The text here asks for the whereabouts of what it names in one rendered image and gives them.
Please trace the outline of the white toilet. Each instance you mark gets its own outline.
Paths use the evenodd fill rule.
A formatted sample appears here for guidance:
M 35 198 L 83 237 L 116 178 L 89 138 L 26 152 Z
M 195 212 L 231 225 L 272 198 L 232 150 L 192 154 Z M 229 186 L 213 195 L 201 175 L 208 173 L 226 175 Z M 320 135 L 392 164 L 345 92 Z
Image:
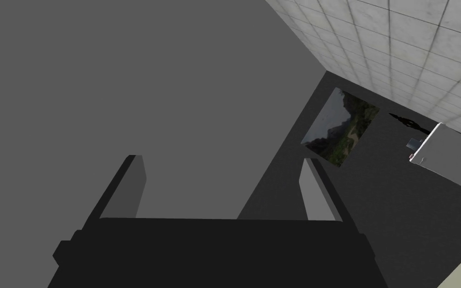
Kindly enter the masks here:
M 411 138 L 409 162 L 461 186 L 461 133 L 438 123 L 425 139 Z

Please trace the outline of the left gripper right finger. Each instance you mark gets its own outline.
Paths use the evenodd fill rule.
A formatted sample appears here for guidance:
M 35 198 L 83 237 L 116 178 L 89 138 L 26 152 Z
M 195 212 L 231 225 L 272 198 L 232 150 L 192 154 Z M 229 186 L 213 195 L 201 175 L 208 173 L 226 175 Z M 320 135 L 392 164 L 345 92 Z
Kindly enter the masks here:
M 309 221 L 353 222 L 325 170 L 311 158 L 303 159 L 298 184 Z

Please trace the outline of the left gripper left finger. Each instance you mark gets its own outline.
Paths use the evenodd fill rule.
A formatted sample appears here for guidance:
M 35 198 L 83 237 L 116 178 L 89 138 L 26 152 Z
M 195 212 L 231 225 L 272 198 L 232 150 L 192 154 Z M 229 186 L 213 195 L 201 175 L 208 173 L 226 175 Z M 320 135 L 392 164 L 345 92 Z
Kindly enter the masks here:
M 90 212 L 89 220 L 136 218 L 147 182 L 142 155 L 128 155 Z

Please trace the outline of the landscape picture on wall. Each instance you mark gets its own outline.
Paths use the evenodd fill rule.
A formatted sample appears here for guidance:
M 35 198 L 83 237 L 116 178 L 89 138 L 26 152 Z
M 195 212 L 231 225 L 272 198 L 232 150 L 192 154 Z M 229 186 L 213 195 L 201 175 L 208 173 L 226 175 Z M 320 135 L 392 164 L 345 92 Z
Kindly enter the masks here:
M 301 144 L 336 167 L 341 167 L 380 109 L 351 93 L 334 88 Z

